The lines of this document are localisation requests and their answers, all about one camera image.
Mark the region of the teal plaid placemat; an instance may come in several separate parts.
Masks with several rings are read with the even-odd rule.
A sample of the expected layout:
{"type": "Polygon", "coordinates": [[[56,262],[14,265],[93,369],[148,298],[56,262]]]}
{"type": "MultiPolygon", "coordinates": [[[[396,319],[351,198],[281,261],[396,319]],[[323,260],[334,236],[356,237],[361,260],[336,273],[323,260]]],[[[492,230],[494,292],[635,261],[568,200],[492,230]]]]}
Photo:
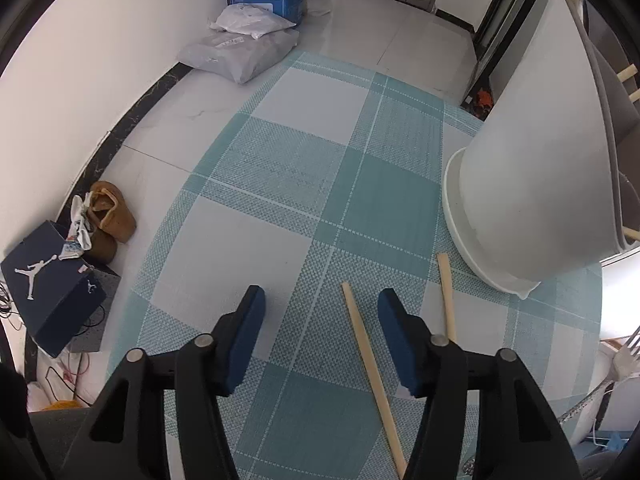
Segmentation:
{"type": "Polygon", "coordinates": [[[395,289],[442,329],[436,257],[451,262],[460,344],[514,349],[555,413],[589,389],[600,332],[596,266],[520,299],[488,287],[452,242],[448,157],[480,122],[373,70],[298,51],[239,86],[177,70],[107,169],[138,220],[111,358],[175,350],[250,285],[266,316],[238,390],[221,401],[244,479],[391,479],[395,467],[342,288],[349,285],[410,450],[423,404],[401,387],[376,303],[395,289]]]}

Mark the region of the white plastic parcel bag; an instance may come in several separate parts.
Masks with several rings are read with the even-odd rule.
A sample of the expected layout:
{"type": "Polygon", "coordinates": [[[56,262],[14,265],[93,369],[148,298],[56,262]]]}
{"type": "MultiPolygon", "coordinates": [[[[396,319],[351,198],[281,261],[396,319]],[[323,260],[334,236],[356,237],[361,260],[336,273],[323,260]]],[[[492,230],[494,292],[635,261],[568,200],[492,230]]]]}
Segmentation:
{"type": "Polygon", "coordinates": [[[280,30],[287,30],[294,26],[293,22],[262,6],[246,3],[226,6],[218,18],[208,25],[214,32],[233,32],[234,34],[251,36],[255,40],[270,34],[270,32],[280,32],[280,30]]]}

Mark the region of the silver fork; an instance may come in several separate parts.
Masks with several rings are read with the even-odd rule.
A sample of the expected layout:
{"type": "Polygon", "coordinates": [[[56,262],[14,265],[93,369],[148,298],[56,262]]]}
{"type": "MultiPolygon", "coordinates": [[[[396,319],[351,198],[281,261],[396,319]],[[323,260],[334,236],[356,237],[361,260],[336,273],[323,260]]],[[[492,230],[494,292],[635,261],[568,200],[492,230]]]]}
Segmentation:
{"type": "Polygon", "coordinates": [[[613,356],[608,374],[582,400],[558,417],[558,422],[563,425],[568,420],[578,415],[601,391],[608,388],[613,382],[623,382],[636,371],[639,365],[639,329],[625,340],[622,346],[613,356]]]}

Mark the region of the bamboo chopstick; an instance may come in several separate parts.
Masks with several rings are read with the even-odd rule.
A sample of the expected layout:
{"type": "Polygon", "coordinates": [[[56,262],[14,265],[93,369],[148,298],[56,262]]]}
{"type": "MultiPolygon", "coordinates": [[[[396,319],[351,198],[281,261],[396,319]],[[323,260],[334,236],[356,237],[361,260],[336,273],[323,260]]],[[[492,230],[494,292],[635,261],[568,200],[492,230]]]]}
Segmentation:
{"type": "Polygon", "coordinates": [[[456,342],[458,336],[456,316],[454,315],[454,286],[452,286],[450,260],[446,252],[439,252],[437,254],[437,263],[440,275],[440,287],[442,288],[446,335],[449,340],[456,342]]]}
{"type": "Polygon", "coordinates": [[[395,465],[396,474],[399,479],[402,479],[404,478],[407,469],[407,461],[405,459],[404,452],[402,452],[393,414],[390,410],[390,404],[387,400],[380,371],[378,370],[378,363],[376,362],[369,335],[358,310],[352,288],[347,282],[343,282],[341,284],[341,288],[349,313],[350,322],[352,322],[352,329],[354,330],[363,366],[366,370],[374,400],[378,407],[378,414],[380,414],[385,437],[388,446],[390,447],[390,455],[392,456],[395,465]]]}

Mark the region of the navy jordan shoe box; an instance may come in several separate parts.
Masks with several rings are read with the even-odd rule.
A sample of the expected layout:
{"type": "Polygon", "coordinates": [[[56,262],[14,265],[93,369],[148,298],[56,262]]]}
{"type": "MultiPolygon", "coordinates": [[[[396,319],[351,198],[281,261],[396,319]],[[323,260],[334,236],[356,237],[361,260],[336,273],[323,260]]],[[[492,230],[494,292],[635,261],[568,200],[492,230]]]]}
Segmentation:
{"type": "Polygon", "coordinates": [[[36,344],[55,358],[105,300],[84,259],[62,260],[62,229],[45,221],[2,260],[11,298],[36,344]]]}

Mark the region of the black door frame rack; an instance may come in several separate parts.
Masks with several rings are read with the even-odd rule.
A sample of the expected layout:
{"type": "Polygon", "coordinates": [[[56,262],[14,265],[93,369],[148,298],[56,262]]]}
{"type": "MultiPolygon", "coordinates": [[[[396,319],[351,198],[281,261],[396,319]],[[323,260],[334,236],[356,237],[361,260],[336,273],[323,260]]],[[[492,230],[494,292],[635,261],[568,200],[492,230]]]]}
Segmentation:
{"type": "Polygon", "coordinates": [[[512,44],[536,0],[491,0],[473,39],[476,65],[461,106],[485,119],[495,102],[490,75],[512,44]]]}

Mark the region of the brown shoe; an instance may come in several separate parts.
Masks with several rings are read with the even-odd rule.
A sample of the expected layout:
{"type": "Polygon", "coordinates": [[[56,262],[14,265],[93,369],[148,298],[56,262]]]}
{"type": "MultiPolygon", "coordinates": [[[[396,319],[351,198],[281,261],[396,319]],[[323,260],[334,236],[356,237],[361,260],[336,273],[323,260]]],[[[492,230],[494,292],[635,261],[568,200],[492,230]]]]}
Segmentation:
{"type": "Polygon", "coordinates": [[[110,263],[119,244],[127,244],[137,229],[137,221],[120,189],[111,182],[96,181],[89,190],[87,218],[92,247],[88,257],[110,263]]]}

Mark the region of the grey plastic parcel bag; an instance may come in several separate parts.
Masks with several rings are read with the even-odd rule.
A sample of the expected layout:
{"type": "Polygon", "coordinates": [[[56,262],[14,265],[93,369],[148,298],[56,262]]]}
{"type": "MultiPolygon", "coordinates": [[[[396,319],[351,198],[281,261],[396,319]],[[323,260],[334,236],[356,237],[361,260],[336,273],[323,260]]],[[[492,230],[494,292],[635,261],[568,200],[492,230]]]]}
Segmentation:
{"type": "Polygon", "coordinates": [[[236,84],[246,84],[281,62],[298,43],[297,30],[277,30],[258,39],[234,32],[213,32],[183,47],[177,60],[236,84]]]}

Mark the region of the white grey utensil holder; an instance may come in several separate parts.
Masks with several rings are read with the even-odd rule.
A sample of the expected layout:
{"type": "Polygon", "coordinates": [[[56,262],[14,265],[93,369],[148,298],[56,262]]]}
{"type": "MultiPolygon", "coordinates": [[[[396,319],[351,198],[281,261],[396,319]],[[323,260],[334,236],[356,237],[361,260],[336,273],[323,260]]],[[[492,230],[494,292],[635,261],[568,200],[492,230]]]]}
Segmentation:
{"type": "Polygon", "coordinates": [[[442,209],[469,268],[526,298],[631,248],[639,196],[617,160],[639,117],[572,0],[547,0],[472,142],[448,160],[442,209]]]}

